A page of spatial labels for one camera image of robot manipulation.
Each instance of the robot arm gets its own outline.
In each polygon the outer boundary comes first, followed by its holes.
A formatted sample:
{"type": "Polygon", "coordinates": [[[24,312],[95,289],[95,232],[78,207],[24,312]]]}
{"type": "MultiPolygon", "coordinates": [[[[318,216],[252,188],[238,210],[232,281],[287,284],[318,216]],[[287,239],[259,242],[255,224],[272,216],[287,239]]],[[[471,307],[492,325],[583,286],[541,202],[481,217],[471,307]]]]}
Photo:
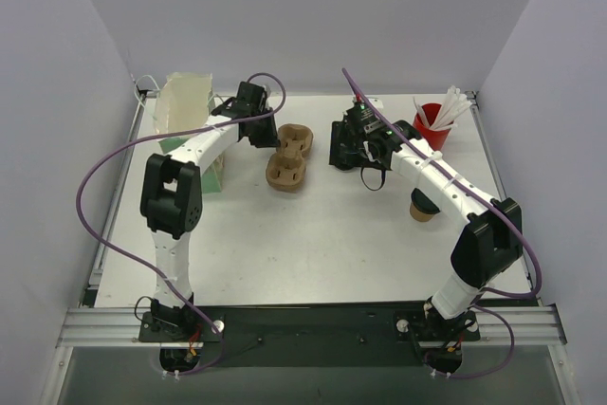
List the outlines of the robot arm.
{"type": "Polygon", "coordinates": [[[393,124],[414,147],[429,158],[422,160],[396,137],[373,111],[360,101],[333,122],[329,163],[341,170],[371,167],[392,170],[415,185],[431,206],[431,212],[444,212],[457,228],[460,238],[451,254],[453,273],[426,303],[428,323],[449,325],[464,318],[469,307],[482,295],[482,289],[496,275],[510,267],[523,254],[522,246],[506,225],[480,203],[447,180],[430,161],[447,169],[466,188],[474,189],[520,229],[521,209],[512,199],[497,201],[480,192],[459,175],[434,151],[428,142],[404,120],[393,124]]]}
{"type": "MultiPolygon", "coordinates": [[[[231,120],[255,118],[268,112],[267,91],[253,83],[240,83],[236,97],[212,111],[206,123],[211,130],[188,139],[166,156],[154,154],[148,158],[140,211],[152,230],[156,266],[192,302],[189,244],[191,231],[202,215],[200,170],[206,170],[219,155],[244,137],[256,147],[276,147],[279,140],[273,116],[225,125],[231,120]]],[[[156,279],[151,310],[155,320],[185,332],[192,331],[194,321],[187,307],[160,277],[156,279]]]]}

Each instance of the white table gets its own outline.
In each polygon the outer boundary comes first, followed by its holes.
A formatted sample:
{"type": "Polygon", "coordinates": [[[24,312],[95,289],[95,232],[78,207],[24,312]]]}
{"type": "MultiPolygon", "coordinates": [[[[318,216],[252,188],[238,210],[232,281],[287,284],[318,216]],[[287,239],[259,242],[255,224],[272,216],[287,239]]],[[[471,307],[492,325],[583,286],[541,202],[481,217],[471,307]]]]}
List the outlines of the white table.
{"type": "MultiPolygon", "coordinates": [[[[418,102],[442,95],[416,95],[418,102]]],[[[379,96],[384,114],[413,121],[412,96],[379,96]]],[[[278,98],[270,104],[276,106],[278,98]]],[[[271,189],[265,178],[273,150],[243,139],[226,155],[224,191],[203,196],[203,217],[190,244],[190,281],[196,304],[307,304],[416,301],[429,298],[451,274],[450,256],[459,232],[444,215],[421,224],[409,215],[411,182],[388,173],[385,187],[370,192],[359,171],[328,165],[331,122],[351,106],[350,96],[291,96],[276,115],[314,132],[305,183],[298,193],[271,189]]],[[[497,195],[470,113],[459,120],[443,149],[461,175],[497,195]]],[[[154,133],[147,114],[139,136],[154,133]]],[[[117,213],[112,242],[154,262],[154,244],[139,214],[143,170],[154,142],[136,147],[117,213]]],[[[373,186],[379,172],[367,170],[373,186]]],[[[155,274],[109,251],[96,307],[133,306],[153,295],[155,274]]],[[[495,286],[525,292],[522,260],[495,286]]]]}

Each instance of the white wall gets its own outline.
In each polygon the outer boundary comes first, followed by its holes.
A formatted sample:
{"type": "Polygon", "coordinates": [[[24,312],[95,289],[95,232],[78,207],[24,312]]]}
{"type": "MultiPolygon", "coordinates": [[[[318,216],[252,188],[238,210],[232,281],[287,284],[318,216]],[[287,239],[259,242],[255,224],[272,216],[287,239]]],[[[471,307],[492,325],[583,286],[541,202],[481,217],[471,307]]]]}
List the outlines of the white wall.
{"type": "Polygon", "coordinates": [[[607,395],[606,88],[607,0],[530,0],[480,94],[583,403],[607,395]]]}
{"type": "MultiPolygon", "coordinates": [[[[77,221],[86,169],[123,142],[126,68],[90,0],[0,0],[0,400],[37,403],[95,243],[77,221]]],[[[102,225],[116,167],[91,186],[102,225]]]]}
{"type": "Polygon", "coordinates": [[[290,90],[478,89],[528,0],[92,0],[136,75],[272,71],[290,90]]]}

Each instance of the red cup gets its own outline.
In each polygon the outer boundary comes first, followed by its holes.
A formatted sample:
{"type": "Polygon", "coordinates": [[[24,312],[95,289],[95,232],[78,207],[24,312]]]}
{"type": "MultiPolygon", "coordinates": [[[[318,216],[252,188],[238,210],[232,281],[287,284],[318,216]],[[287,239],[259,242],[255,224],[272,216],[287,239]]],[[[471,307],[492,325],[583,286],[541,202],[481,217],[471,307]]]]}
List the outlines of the red cup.
{"type": "MultiPolygon", "coordinates": [[[[424,113],[426,114],[426,118],[428,119],[428,123],[430,125],[432,125],[432,123],[436,119],[436,116],[438,116],[438,111],[440,111],[441,106],[442,105],[439,103],[427,103],[421,107],[421,109],[424,110],[424,113]]],[[[451,131],[451,129],[449,128],[447,130],[435,132],[434,130],[426,128],[421,119],[419,118],[419,114],[415,115],[414,129],[417,130],[421,134],[421,136],[426,139],[426,141],[428,141],[430,147],[432,147],[435,151],[440,151],[442,149],[443,144],[445,144],[445,140],[447,139],[447,136],[451,131]]]]}

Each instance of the black strap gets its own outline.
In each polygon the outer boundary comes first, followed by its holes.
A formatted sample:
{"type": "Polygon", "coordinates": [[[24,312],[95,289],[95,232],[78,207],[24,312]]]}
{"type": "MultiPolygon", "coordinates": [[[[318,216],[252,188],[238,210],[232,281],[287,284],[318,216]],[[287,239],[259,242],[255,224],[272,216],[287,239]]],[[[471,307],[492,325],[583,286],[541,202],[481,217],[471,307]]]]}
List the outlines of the black strap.
{"type": "Polygon", "coordinates": [[[364,166],[360,167],[360,180],[362,180],[362,185],[364,185],[367,189],[369,189],[371,192],[377,192],[378,190],[381,190],[383,188],[383,184],[386,183],[386,170],[381,170],[381,185],[379,185],[379,187],[377,187],[376,189],[372,189],[371,187],[369,187],[367,185],[367,183],[364,181],[364,176],[362,175],[364,173],[364,170],[366,168],[364,166]]]}

